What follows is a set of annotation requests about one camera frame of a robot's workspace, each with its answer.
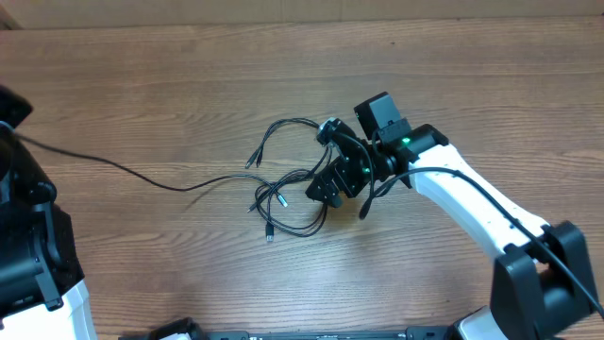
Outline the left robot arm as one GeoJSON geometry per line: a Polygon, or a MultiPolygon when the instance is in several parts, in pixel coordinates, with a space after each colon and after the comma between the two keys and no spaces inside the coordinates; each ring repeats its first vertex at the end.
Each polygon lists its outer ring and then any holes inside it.
{"type": "Polygon", "coordinates": [[[16,128],[33,111],[1,89],[1,336],[94,339],[70,215],[16,128]]]}

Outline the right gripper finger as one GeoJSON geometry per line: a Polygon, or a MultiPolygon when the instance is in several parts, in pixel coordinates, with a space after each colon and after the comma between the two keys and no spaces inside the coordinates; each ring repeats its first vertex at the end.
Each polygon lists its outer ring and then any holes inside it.
{"type": "Polygon", "coordinates": [[[346,166],[347,162],[343,158],[337,158],[315,176],[325,182],[342,180],[346,166]]]}
{"type": "Polygon", "coordinates": [[[337,173],[320,173],[313,177],[305,194],[311,200],[320,201],[332,208],[340,208],[343,205],[340,197],[342,184],[342,177],[337,173]]]}

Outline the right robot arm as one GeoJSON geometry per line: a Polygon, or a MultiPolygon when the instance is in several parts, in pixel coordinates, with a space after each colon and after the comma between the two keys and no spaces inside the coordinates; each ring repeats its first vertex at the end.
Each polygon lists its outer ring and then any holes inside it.
{"type": "Polygon", "coordinates": [[[355,107],[365,134],[341,119],[318,126],[316,140],[338,157],[314,175],[308,198],[338,208],[342,198],[369,196],[359,216],[398,182],[447,213],[489,256],[490,302],[450,326],[409,327],[404,339],[553,339],[602,314],[585,237],[519,207],[464,160],[436,127],[411,127],[388,93],[355,107]]]}

